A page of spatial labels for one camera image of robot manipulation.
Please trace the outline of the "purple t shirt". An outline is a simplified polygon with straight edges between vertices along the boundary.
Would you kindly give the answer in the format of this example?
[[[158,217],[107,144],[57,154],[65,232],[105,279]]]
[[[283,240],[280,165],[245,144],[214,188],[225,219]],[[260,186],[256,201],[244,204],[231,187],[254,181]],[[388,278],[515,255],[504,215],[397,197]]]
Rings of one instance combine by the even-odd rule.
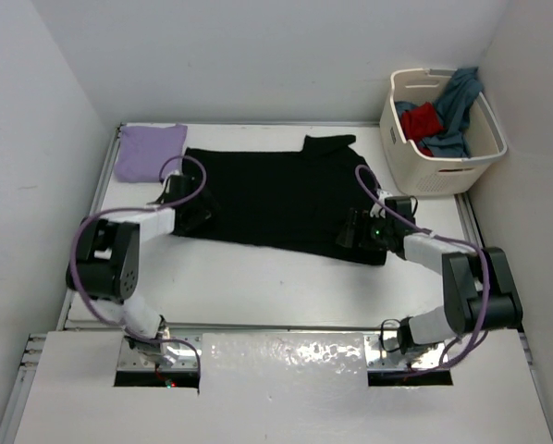
[[[114,167],[116,179],[125,183],[155,183],[181,168],[188,127],[133,125],[120,132]]]

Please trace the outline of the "black garment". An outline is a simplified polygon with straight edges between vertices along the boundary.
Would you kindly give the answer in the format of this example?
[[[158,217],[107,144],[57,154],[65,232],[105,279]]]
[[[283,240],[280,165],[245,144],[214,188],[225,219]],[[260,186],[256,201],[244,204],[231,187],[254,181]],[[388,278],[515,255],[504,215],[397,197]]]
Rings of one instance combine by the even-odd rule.
[[[384,252],[337,237],[350,210],[373,207],[355,177],[365,160],[355,136],[307,136],[298,152],[218,152],[187,148],[186,175],[204,180],[218,209],[190,237],[383,265]]]

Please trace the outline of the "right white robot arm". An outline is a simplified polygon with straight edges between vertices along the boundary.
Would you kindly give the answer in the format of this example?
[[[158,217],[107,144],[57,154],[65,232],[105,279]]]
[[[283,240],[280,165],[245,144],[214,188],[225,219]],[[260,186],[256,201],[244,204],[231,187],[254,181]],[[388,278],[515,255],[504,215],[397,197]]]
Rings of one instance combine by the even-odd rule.
[[[388,197],[375,211],[351,208],[337,244],[368,258],[394,253],[441,276],[442,304],[399,321],[397,342],[403,354],[451,338],[517,329],[522,323],[522,303],[504,251],[476,250],[418,228],[409,197]]]

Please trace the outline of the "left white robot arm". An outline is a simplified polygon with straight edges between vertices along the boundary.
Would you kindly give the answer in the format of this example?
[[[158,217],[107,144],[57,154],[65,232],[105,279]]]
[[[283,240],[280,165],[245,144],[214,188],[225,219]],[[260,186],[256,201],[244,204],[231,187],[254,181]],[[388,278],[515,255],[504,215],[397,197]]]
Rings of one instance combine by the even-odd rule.
[[[104,210],[83,219],[72,241],[67,285],[102,324],[142,343],[163,343],[165,319],[137,290],[141,247],[166,236],[184,237],[206,225],[218,204],[199,179],[174,172],[145,207]]]

